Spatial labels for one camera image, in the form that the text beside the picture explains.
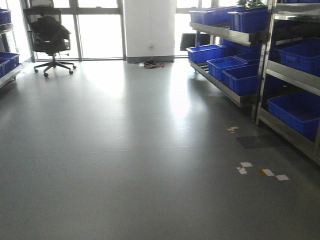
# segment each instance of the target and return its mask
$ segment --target chair backrest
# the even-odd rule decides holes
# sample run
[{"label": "chair backrest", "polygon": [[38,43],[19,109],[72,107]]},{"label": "chair backrest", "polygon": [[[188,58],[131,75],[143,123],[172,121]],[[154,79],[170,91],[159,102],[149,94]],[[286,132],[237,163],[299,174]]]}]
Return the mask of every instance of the chair backrest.
[{"label": "chair backrest", "polygon": [[30,0],[30,8],[36,6],[48,6],[54,8],[53,0]]},{"label": "chair backrest", "polygon": [[69,50],[69,31],[61,24],[61,10],[48,6],[35,6],[23,10],[33,35],[33,50],[54,54]]}]

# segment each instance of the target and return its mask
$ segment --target black mesh chair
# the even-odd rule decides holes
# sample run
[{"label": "black mesh chair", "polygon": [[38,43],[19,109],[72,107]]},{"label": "black mesh chair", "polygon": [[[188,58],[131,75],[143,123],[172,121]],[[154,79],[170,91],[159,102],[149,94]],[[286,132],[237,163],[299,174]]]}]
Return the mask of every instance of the black mesh chair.
[{"label": "black mesh chair", "polygon": [[61,24],[61,10],[48,6],[35,6],[24,9],[24,15],[32,31],[32,48],[34,52],[46,53],[52,57],[52,61],[37,65],[34,71],[37,73],[40,67],[46,67],[43,75],[48,77],[47,71],[56,66],[69,70],[69,74],[77,67],[71,62],[56,61],[59,52],[70,50],[70,32]]}]

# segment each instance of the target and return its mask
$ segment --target paper scrap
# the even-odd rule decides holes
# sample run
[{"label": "paper scrap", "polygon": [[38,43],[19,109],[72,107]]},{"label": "paper scrap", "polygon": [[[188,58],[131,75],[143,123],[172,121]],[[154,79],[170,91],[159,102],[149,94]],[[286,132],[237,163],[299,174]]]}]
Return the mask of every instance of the paper scrap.
[{"label": "paper scrap", "polygon": [[262,169],[262,171],[268,177],[274,176],[274,173],[270,169]]},{"label": "paper scrap", "polygon": [[286,175],[277,175],[275,176],[279,181],[290,180]]},{"label": "paper scrap", "polygon": [[252,167],[253,166],[250,162],[240,162],[240,164],[244,168],[248,168],[248,167]]},{"label": "paper scrap", "polygon": [[247,171],[244,167],[237,167],[236,169],[238,169],[240,174],[247,174]]}]

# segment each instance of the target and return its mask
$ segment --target white wall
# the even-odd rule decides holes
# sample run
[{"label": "white wall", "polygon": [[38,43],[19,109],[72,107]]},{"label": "white wall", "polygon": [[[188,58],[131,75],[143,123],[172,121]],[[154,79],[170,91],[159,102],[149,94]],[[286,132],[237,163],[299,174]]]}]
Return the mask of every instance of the white wall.
[{"label": "white wall", "polygon": [[[174,56],[176,0],[123,3],[127,57]],[[154,43],[153,51],[149,43]]]}]

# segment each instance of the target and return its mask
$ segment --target blue plastic bin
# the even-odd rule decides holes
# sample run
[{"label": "blue plastic bin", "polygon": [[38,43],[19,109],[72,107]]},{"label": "blue plastic bin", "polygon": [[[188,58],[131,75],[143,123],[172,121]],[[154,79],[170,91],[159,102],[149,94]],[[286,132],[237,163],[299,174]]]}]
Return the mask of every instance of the blue plastic bin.
[{"label": "blue plastic bin", "polygon": [[288,83],[275,76],[271,76],[268,74],[265,75],[264,90],[281,89],[287,84]]},{"label": "blue plastic bin", "polygon": [[190,18],[191,18],[191,22],[192,23],[197,23],[197,24],[202,24],[203,22],[203,18],[202,15],[199,14],[199,12],[201,11],[210,11],[210,10],[214,10],[217,7],[210,7],[210,8],[199,8],[197,10],[190,10]]},{"label": "blue plastic bin", "polygon": [[0,52],[0,59],[9,60],[8,71],[11,71],[19,66],[19,54],[11,52]]},{"label": "blue plastic bin", "polygon": [[221,37],[220,38],[220,45],[225,46],[225,49],[224,49],[224,56],[225,57],[230,57],[230,56],[234,56],[237,54],[238,43],[224,39]]},{"label": "blue plastic bin", "polygon": [[9,62],[8,59],[0,59],[0,78],[9,72]]},{"label": "blue plastic bin", "polygon": [[11,11],[0,9],[0,25],[11,23]]},{"label": "blue plastic bin", "polygon": [[320,77],[320,38],[307,38],[279,49],[281,63]]},{"label": "blue plastic bin", "polygon": [[236,54],[247,54],[252,52],[261,52],[261,45],[252,45],[252,46],[246,46],[242,44],[236,45]]},{"label": "blue plastic bin", "polygon": [[230,11],[230,29],[243,33],[264,31],[268,21],[268,8],[258,7],[241,11]]},{"label": "blue plastic bin", "polygon": [[214,76],[220,82],[224,82],[226,80],[223,70],[234,69],[247,65],[245,61],[234,56],[222,57],[219,59],[209,60],[207,62],[210,75]]},{"label": "blue plastic bin", "polygon": [[267,100],[269,112],[314,141],[320,121],[320,97],[307,91],[277,96]]},{"label": "blue plastic bin", "polygon": [[224,70],[225,85],[239,96],[256,94],[258,91],[259,64]]},{"label": "blue plastic bin", "polygon": [[217,25],[228,23],[230,21],[228,12],[241,11],[243,9],[244,6],[218,6],[215,9],[199,11],[197,14],[201,16],[201,24]]},{"label": "blue plastic bin", "polygon": [[226,47],[236,47],[238,45],[238,43],[234,42],[234,41],[230,41],[227,39],[224,39],[222,37],[220,37],[220,45],[226,46]]},{"label": "blue plastic bin", "polygon": [[258,64],[260,62],[261,51],[253,51],[235,55],[236,58],[245,61],[248,65]]},{"label": "blue plastic bin", "polygon": [[211,59],[219,59],[224,56],[224,46],[218,44],[209,44],[186,48],[188,58],[198,64],[204,63]]}]

